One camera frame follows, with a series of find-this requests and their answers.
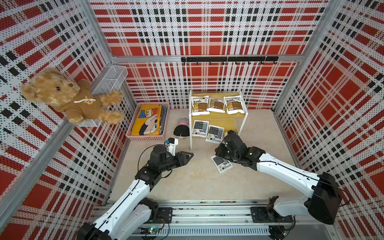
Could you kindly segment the brown coffee bag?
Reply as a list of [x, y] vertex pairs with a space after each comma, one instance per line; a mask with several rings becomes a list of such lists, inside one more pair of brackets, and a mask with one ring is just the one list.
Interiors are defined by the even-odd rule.
[[224, 101], [227, 106], [227, 113], [229, 115], [237, 114], [237, 113], [240, 113], [240, 114], [245, 113], [243, 102], [240, 95], [224, 97]]
[[192, 96], [192, 116], [209, 115], [210, 112], [207, 110], [209, 103], [209, 96]]
[[207, 111], [215, 113], [225, 113], [225, 100], [219, 98], [209, 98]]

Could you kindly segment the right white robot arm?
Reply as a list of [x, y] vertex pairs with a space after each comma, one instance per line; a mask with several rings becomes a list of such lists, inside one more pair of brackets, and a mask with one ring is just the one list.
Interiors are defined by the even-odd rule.
[[272, 197], [272, 213], [281, 217], [310, 215], [326, 225], [335, 223], [342, 206], [342, 190], [331, 174], [311, 173], [280, 161], [260, 148], [247, 147], [233, 131], [227, 133], [215, 153], [232, 163], [271, 175], [302, 193], [291, 200]]

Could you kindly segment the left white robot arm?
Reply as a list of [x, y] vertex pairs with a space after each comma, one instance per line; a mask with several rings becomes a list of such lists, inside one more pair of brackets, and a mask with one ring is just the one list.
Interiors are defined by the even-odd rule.
[[185, 166], [194, 154], [176, 152], [176, 146], [153, 145], [147, 164], [138, 170], [135, 179], [109, 210], [92, 224], [78, 230], [77, 240], [126, 240], [142, 224], [158, 218], [159, 205], [147, 195], [162, 179], [163, 172]]

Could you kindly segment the grey coffee bag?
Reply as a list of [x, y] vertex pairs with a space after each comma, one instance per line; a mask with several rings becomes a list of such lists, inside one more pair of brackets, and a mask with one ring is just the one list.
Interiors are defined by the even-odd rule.
[[215, 164], [215, 167], [217, 168], [220, 174], [228, 171], [233, 167], [233, 164], [229, 160], [223, 159], [218, 156], [212, 156], [211, 160]]
[[192, 136], [206, 138], [208, 135], [209, 121], [194, 120]]
[[225, 128], [209, 125], [206, 142], [220, 144], [223, 140]]

